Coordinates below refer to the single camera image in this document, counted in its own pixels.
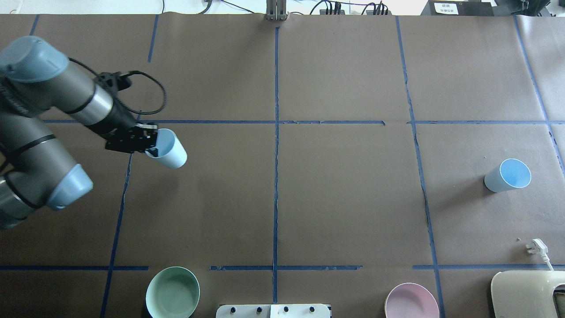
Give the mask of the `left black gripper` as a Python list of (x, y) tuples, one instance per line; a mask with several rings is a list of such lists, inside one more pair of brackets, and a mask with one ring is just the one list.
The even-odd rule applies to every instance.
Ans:
[(137, 123), (123, 131), (117, 131), (105, 142), (105, 149), (132, 154), (134, 152), (146, 153), (151, 157), (159, 157), (158, 125), (155, 123)]

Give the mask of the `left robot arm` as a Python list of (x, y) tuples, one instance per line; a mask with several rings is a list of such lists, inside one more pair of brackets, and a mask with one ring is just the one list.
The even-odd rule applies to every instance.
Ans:
[(46, 40), (23, 36), (1, 52), (1, 153), (12, 169), (1, 175), (1, 229), (12, 229), (34, 211), (60, 211), (93, 189), (83, 167), (40, 118), (53, 107), (123, 153), (156, 146), (158, 125), (135, 119), (117, 93), (128, 74), (87, 75), (89, 67)]

